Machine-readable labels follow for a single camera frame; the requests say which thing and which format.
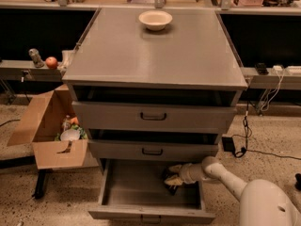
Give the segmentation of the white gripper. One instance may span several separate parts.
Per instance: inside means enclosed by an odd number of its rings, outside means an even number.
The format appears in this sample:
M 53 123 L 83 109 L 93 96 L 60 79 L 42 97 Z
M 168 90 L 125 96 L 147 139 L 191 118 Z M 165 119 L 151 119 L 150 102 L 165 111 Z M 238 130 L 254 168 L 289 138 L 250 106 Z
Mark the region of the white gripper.
M 172 173 L 179 173 L 180 177 L 173 175 L 167 177 L 164 183 L 168 186 L 181 186 L 183 182 L 186 184 L 193 184 L 197 181 L 201 181 L 204 173 L 200 163 L 198 164 L 184 164 L 170 166 L 168 170 Z

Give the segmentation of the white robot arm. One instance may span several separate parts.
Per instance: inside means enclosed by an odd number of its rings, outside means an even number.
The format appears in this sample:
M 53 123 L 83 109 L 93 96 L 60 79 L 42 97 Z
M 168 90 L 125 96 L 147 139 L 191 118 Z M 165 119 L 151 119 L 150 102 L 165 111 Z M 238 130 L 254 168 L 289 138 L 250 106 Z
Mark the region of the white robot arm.
M 199 181 L 218 180 L 240 203 L 240 226 L 301 226 L 301 213 L 277 185 L 263 179 L 245 182 L 227 170 L 218 159 L 205 157 L 201 163 L 168 168 L 164 183 L 181 186 Z

